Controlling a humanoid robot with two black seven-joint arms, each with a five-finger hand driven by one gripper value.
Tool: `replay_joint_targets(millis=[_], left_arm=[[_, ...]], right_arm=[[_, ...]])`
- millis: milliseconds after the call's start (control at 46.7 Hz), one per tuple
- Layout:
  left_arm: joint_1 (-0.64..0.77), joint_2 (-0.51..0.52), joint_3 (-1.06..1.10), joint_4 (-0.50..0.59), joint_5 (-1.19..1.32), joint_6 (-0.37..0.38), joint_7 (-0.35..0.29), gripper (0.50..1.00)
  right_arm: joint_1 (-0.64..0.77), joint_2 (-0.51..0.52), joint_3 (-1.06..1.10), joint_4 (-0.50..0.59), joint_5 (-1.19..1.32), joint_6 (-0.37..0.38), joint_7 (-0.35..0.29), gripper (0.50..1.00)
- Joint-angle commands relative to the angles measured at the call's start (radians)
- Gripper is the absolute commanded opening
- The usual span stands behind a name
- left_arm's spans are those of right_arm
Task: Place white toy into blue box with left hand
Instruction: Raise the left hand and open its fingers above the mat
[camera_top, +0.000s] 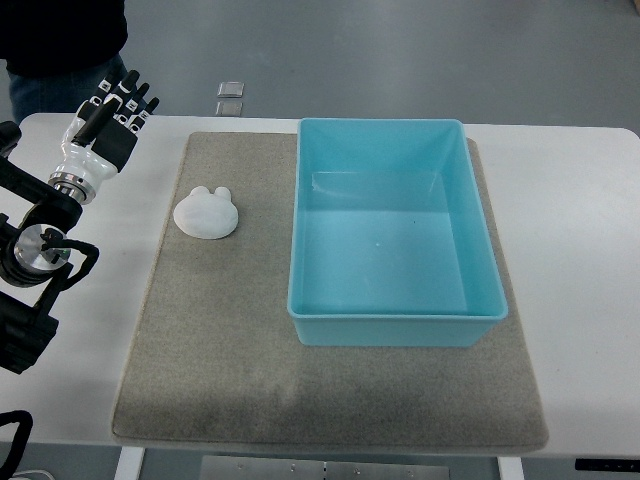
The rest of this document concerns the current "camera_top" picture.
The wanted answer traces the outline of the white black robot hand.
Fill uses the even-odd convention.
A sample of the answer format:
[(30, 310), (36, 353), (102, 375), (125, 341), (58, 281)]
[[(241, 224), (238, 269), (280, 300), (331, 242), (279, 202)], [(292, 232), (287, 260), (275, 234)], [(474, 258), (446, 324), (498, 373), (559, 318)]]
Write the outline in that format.
[(123, 170), (159, 105), (158, 98), (145, 98), (150, 85), (139, 78), (136, 70), (122, 77), (110, 73), (81, 104), (63, 136), (63, 160), (50, 175), (50, 186), (86, 205)]

